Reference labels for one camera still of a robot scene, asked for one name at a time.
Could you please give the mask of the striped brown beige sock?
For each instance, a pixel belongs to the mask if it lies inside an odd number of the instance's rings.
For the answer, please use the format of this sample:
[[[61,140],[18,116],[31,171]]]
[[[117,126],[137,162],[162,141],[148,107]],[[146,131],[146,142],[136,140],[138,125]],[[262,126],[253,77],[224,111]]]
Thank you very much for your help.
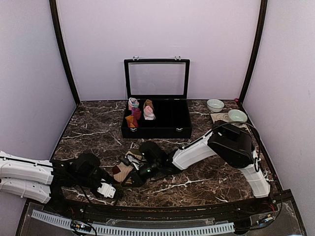
[[[125,155],[132,154],[143,164],[143,154],[138,149],[130,149]],[[126,166],[124,163],[120,161],[118,165],[115,165],[112,168],[112,173],[114,180],[117,182],[122,182],[129,172],[136,170],[133,166]]]

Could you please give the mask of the pink patterned sock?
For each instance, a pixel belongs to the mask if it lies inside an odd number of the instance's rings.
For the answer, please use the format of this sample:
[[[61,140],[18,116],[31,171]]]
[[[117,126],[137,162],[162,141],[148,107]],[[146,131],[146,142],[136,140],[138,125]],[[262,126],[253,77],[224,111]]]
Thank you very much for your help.
[[[146,106],[143,110],[145,120],[155,120],[156,116],[153,109],[150,106]]]

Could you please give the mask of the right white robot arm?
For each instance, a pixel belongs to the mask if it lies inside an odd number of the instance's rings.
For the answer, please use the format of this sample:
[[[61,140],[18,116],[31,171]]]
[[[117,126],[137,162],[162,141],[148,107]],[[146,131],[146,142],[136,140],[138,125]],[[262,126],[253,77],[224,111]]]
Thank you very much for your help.
[[[250,132],[238,125],[238,121],[218,120],[205,135],[171,153],[166,153],[155,142],[143,143],[139,151],[144,155],[145,163],[129,172],[121,186],[140,187],[158,173],[166,176],[178,174],[197,162],[217,155],[242,172],[256,198],[251,203],[251,209],[262,213],[270,205],[271,182],[260,164],[261,147],[256,148]]]

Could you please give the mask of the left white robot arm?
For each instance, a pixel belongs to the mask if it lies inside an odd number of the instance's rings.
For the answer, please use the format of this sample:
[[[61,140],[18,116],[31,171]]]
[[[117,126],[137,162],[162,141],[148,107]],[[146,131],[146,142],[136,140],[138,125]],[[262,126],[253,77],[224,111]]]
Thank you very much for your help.
[[[96,197],[115,199],[117,182],[100,167],[94,154],[83,153],[68,160],[32,160],[0,153],[0,189],[21,198],[50,206],[58,214],[69,211],[62,187],[88,188]]]

